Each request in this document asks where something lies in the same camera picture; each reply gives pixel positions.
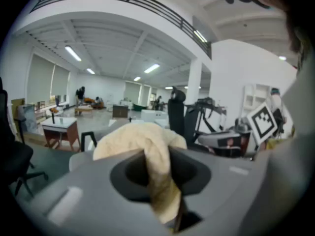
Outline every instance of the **window blind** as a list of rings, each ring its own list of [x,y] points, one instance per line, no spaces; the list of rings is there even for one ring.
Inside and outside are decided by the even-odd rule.
[[[56,65],[53,82],[51,86],[51,95],[66,95],[68,86],[69,71]]]
[[[140,93],[140,85],[135,83],[126,82],[124,97],[131,100],[134,104],[138,104]]]
[[[148,97],[149,97],[149,90],[150,87],[143,86],[142,87],[143,93],[142,93],[142,102],[141,106],[147,106],[148,105]]]
[[[27,103],[50,100],[51,79],[54,64],[40,56],[33,55],[28,78]]]

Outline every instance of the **white wall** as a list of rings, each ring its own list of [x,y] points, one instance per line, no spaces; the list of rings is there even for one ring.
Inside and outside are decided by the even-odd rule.
[[[198,99],[203,99],[209,97],[209,91],[199,91]]]
[[[98,75],[78,74],[77,88],[85,87],[85,97],[101,97],[106,104],[109,100],[118,104],[124,99],[125,81]]]
[[[73,69],[64,60],[59,60],[33,46],[23,36],[11,36],[8,38],[6,45],[2,47],[0,58],[0,76],[3,81],[3,88],[8,92],[9,103],[13,99],[27,97],[28,74],[33,54],[37,54],[69,70],[68,94],[69,96],[75,95],[74,85],[76,84],[77,69]],[[75,104],[74,97],[69,97],[69,104]]]
[[[226,127],[234,125],[241,114],[245,85],[256,83],[277,87],[283,95],[296,77],[296,69],[289,63],[264,49],[237,40],[212,44],[212,57],[209,95],[227,107]],[[285,132],[292,127],[292,120],[288,119]]]
[[[167,103],[168,100],[171,98],[171,92],[172,90],[165,90],[165,89],[157,89],[157,98],[159,96],[162,96],[162,100],[160,100],[160,102],[164,102]]]

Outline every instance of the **white shelf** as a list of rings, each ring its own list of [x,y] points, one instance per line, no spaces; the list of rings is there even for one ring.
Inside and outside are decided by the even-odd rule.
[[[264,103],[270,94],[271,86],[262,84],[249,84],[244,88],[244,102],[242,115],[247,115]]]

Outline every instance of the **white column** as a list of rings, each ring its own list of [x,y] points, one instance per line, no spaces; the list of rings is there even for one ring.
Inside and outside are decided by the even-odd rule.
[[[142,97],[143,97],[143,84],[141,84],[140,91],[139,91],[138,105],[141,105]]]
[[[194,104],[199,95],[199,86],[201,81],[202,62],[199,59],[193,59],[190,63],[188,89],[185,104]]]
[[[147,106],[149,106],[149,105],[150,105],[151,93],[152,93],[152,87],[150,87],[150,89],[149,89],[149,95],[148,95]]]

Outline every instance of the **chair leg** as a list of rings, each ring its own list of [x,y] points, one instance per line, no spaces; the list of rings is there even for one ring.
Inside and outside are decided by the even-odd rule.
[[[19,192],[19,190],[20,190],[20,188],[21,188],[21,185],[22,185],[21,178],[18,178],[18,183],[17,183],[17,185],[16,185],[15,192],[14,192],[14,195],[15,195],[15,196],[18,195],[18,192]]]
[[[48,175],[45,172],[43,172],[43,171],[26,174],[23,177],[23,179],[28,180],[30,178],[34,178],[34,177],[38,177],[38,176],[44,176],[45,180],[48,179]]]
[[[22,178],[21,178],[21,181],[22,181],[23,185],[25,186],[25,189],[28,191],[29,195],[33,198],[34,195],[33,195],[33,193],[31,192],[31,190],[30,190],[28,184],[26,183],[26,179],[24,179],[24,178],[22,177]]]

